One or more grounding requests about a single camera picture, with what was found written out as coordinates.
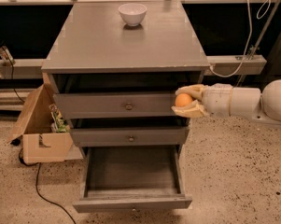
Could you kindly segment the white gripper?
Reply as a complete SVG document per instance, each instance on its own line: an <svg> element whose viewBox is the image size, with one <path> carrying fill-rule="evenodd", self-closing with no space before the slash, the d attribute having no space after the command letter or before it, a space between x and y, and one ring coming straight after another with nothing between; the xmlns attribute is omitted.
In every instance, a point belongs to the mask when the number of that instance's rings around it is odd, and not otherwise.
<svg viewBox="0 0 281 224"><path fill-rule="evenodd" d="M232 85L215 84L204 88L202 84L184 86L176 90L176 95L186 93L194 99L202 99L202 103L195 100L184 107L172 106L177 116L189 119L206 117L209 114L217 117L230 115Z"/></svg>

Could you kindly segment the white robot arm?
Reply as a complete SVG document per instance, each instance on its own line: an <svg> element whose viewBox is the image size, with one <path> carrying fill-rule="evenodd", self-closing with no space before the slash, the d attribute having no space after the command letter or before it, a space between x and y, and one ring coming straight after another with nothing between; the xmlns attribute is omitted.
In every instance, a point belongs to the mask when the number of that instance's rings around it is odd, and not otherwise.
<svg viewBox="0 0 281 224"><path fill-rule="evenodd" d="M253 122L281 126L281 79L258 88L234 87L230 84L202 84L179 88L176 96L187 94L193 101L172 110L184 118L241 117Z"/></svg>

